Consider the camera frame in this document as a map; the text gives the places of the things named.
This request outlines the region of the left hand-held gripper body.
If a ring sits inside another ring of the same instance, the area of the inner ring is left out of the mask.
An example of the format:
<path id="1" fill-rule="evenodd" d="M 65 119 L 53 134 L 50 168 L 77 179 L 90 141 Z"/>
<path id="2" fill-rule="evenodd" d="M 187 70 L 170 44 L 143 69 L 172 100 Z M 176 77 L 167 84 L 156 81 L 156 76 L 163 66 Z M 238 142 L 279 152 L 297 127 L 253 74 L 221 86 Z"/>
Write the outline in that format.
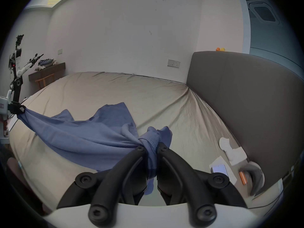
<path id="1" fill-rule="evenodd" d="M 0 139 L 9 139 L 9 130 L 7 127 L 9 110 L 8 105 L 11 103 L 11 93 L 10 89 L 7 93 L 7 96 L 0 96 Z"/>

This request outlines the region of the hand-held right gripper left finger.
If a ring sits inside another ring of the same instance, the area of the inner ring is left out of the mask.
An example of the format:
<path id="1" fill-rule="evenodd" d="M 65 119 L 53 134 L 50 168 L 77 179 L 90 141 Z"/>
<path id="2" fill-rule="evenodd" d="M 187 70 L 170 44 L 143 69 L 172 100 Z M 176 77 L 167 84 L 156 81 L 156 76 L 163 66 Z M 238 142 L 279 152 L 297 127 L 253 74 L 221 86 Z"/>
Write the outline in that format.
<path id="1" fill-rule="evenodd" d="M 57 209 L 90 204 L 91 222 L 112 222 L 117 204 L 138 205 L 147 186 L 147 150 L 139 146 L 112 169 L 77 175 Z"/>

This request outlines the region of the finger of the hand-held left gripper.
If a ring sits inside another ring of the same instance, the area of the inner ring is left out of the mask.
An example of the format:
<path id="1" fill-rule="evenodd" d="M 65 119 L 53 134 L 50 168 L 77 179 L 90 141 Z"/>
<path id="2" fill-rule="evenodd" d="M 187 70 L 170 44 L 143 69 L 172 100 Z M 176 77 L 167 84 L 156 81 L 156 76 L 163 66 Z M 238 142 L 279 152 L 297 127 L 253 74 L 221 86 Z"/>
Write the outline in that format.
<path id="1" fill-rule="evenodd" d="M 15 115 L 24 114 L 25 110 L 26 110 L 26 107 L 24 105 L 21 105 L 18 102 L 13 101 L 13 102 L 9 103 L 9 112 L 11 114 L 15 114 Z"/>

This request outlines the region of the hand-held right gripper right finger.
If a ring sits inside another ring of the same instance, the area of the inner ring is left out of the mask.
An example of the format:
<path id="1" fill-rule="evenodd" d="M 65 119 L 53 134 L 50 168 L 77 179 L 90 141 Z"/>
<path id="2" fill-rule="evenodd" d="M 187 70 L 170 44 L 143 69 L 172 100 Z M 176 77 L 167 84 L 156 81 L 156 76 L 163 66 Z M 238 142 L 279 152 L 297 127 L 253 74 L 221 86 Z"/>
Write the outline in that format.
<path id="1" fill-rule="evenodd" d="M 228 175 L 193 169 L 164 143 L 158 144 L 158 190 L 166 205 L 187 203 L 191 222 L 214 222 L 215 204 L 247 209 Z"/>

